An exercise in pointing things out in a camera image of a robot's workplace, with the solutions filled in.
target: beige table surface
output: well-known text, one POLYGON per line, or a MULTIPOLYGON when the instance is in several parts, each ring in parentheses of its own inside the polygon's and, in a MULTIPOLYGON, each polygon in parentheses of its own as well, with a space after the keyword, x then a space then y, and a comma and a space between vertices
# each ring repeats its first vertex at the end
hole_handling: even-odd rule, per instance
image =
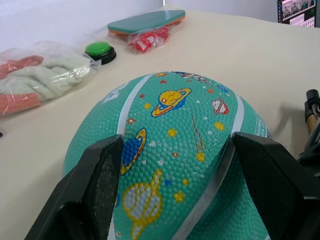
POLYGON ((45 106, 0 118, 0 239, 22 240, 62 178, 69 142, 90 109, 112 89, 162 71, 221 82, 262 116, 275 140, 295 156, 308 137, 306 91, 320 90, 320 29, 187 11, 170 41, 117 58, 85 87, 45 106))

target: computer monitor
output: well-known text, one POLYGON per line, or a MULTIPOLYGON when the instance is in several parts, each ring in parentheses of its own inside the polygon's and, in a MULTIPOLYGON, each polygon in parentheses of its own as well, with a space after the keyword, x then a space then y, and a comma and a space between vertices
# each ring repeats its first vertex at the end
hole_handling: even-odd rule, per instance
POLYGON ((278 0, 278 22, 316 27, 317 0, 278 0))

